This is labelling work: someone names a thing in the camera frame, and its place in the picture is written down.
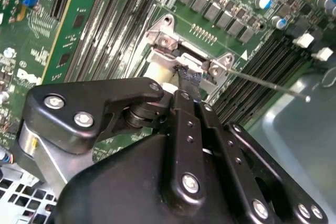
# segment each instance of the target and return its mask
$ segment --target white plastic part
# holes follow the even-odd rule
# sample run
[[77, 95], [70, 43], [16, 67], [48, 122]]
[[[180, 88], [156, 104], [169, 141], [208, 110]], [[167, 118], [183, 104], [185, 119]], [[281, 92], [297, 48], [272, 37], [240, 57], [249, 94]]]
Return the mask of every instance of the white plastic part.
[[333, 50], [329, 47], [323, 47], [317, 54], [312, 54], [311, 56], [320, 61], [327, 61], [333, 53]]
[[301, 48], [308, 48], [309, 45], [313, 42], [313, 40], [314, 37], [311, 34], [303, 34], [299, 38], [293, 40], [293, 43]]

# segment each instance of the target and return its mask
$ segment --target metal rod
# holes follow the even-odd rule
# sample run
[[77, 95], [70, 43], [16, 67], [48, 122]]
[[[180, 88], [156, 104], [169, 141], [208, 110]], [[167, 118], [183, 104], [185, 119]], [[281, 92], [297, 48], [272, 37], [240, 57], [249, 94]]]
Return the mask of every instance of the metal rod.
[[217, 64], [218, 66], [220, 66], [221, 68], [223, 68], [225, 71], [231, 73], [231, 74], [234, 74], [235, 76], [238, 76], [240, 78], [243, 78], [245, 80], [248, 80], [248, 81], [252, 81], [252, 82], [255, 82], [259, 85], [262, 85], [266, 88], [270, 88], [270, 89], [273, 89], [273, 90], [276, 90], [276, 91], [280, 91], [280, 92], [283, 92], [283, 93], [286, 93], [286, 94], [289, 94], [293, 97], [299, 97], [299, 98], [302, 98], [304, 99], [306, 102], [310, 102], [310, 96], [309, 95], [304, 95], [304, 94], [300, 94], [298, 92], [294, 92], [292, 90], [289, 90], [289, 89], [286, 89], [282, 86], [279, 86], [279, 85], [276, 85], [274, 83], [271, 83], [271, 82], [268, 82], [268, 81], [263, 81], [263, 80], [260, 80], [256, 77], [253, 77], [253, 76], [249, 76], [247, 74], [244, 74], [244, 73], [241, 73], [241, 72], [237, 72], [236, 70], [233, 70], [233, 69], [229, 69], [225, 66], [223, 66], [222, 64], [220, 64], [218, 61], [214, 60], [213, 61], [215, 64]]

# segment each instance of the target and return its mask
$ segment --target motherboard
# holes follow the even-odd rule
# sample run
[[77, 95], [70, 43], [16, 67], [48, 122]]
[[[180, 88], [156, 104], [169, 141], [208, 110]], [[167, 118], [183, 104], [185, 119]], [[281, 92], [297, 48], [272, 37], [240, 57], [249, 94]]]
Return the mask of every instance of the motherboard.
[[[204, 66], [216, 59], [288, 86], [314, 61], [334, 57], [335, 6], [336, 0], [0, 0], [0, 144], [13, 144], [35, 85], [140, 76], [169, 82], [171, 62], [201, 69], [202, 98], [223, 123], [244, 125], [276, 92]], [[98, 143], [95, 159], [150, 133]]]

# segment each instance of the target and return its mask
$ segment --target silver bolt head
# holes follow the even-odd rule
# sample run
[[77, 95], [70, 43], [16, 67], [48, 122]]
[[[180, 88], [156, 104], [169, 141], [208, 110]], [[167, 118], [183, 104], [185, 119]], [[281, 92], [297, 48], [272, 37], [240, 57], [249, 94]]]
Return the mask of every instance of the silver bolt head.
[[74, 121], [81, 127], [91, 127], [93, 125], [93, 117], [89, 113], [79, 112], [75, 115]]
[[261, 218], [266, 220], [268, 218], [268, 211], [263, 203], [261, 203], [259, 200], [255, 199], [253, 201], [253, 207], [256, 211], [257, 215]]
[[207, 111], [212, 111], [212, 108], [209, 104], [205, 104], [204, 107]]
[[319, 218], [319, 219], [323, 219], [323, 215], [321, 213], [321, 211], [314, 205], [311, 206], [311, 210], [313, 211], [313, 214]]
[[63, 108], [65, 105], [64, 101], [60, 97], [57, 97], [55, 95], [51, 95], [47, 97], [46, 99], [44, 99], [44, 104], [45, 106], [53, 110], [59, 110]]
[[191, 194], [197, 193], [200, 188], [196, 178], [190, 174], [183, 175], [182, 184], [184, 188]]
[[190, 97], [189, 97], [189, 95], [188, 95], [187, 93], [182, 93], [181, 96], [182, 96], [184, 99], [187, 99], [187, 100], [190, 99]]
[[233, 128], [235, 129], [235, 131], [237, 132], [242, 132], [242, 130], [240, 129], [240, 127], [238, 127], [237, 125], [233, 125]]
[[299, 204], [298, 208], [300, 210], [300, 213], [306, 217], [307, 219], [310, 218], [310, 213], [308, 212], [308, 210], [306, 209], [306, 207], [303, 204]]
[[155, 90], [155, 91], [159, 91], [159, 90], [160, 90], [160, 88], [158, 87], [158, 85], [155, 84], [155, 83], [151, 83], [151, 84], [149, 84], [149, 87], [151, 87], [151, 89], [152, 89], [152, 90]]

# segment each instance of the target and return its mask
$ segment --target perforated metal panel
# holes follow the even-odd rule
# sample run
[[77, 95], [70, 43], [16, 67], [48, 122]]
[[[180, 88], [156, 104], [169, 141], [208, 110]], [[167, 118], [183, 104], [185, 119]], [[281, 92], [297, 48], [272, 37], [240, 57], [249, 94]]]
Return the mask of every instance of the perforated metal panel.
[[34, 186], [36, 180], [17, 165], [5, 165], [1, 171], [0, 223], [45, 224], [56, 205], [53, 192], [46, 185]]

